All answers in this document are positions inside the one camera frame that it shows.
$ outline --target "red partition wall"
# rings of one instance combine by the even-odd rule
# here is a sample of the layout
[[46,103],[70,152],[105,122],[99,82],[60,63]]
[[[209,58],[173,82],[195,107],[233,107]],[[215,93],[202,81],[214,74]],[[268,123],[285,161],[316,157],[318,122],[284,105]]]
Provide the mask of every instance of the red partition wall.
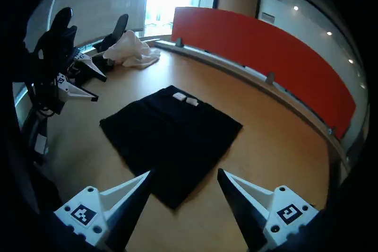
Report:
[[207,50],[267,75],[292,92],[340,139],[356,107],[344,82],[305,43],[263,21],[207,8],[176,8],[172,40]]

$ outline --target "white curtain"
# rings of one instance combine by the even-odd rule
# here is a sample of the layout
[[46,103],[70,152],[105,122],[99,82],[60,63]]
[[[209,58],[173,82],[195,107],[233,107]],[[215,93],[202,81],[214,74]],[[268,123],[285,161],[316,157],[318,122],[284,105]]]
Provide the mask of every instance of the white curtain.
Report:
[[146,0],[43,0],[29,20],[26,36],[29,50],[64,7],[73,10],[70,25],[77,26],[76,46],[110,34],[120,15],[125,13],[129,14],[127,29],[144,28]]

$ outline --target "white cloth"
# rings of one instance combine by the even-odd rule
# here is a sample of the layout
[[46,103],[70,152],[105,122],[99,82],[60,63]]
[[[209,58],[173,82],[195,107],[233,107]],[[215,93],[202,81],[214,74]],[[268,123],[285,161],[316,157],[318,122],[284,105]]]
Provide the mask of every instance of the white cloth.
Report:
[[160,50],[151,49],[133,31],[128,30],[116,44],[105,51],[103,57],[115,61],[117,65],[143,69],[159,60]]

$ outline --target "screw hole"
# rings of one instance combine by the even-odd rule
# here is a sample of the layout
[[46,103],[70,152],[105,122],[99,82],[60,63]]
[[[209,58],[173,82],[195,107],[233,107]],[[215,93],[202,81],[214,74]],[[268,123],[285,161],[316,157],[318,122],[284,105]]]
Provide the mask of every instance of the screw hole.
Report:
[[101,227],[99,227],[99,226],[95,226],[95,227],[93,228],[94,233],[101,233],[102,230],[103,230],[103,229],[102,229]]
[[280,227],[279,226],[272,226],[271,228],[270,228],[270,231],[271,232],[278,232],[280,230]]
[[83,240],[86,239],[86,236],[85,236],[84,234],[82,234],[82,233],[79,233],[78,236],[79,236],[81,239],[83,239]]

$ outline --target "black cloth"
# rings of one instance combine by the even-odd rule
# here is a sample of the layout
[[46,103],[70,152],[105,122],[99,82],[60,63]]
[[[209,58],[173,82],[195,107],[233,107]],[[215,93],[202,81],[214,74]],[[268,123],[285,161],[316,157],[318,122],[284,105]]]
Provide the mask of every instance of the black cloth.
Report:
[[135,175],[155,168],[155,196],[176,209],[217,164],[242,125],[211,105],[193,106],[170,86],[100,121],[109,141]]

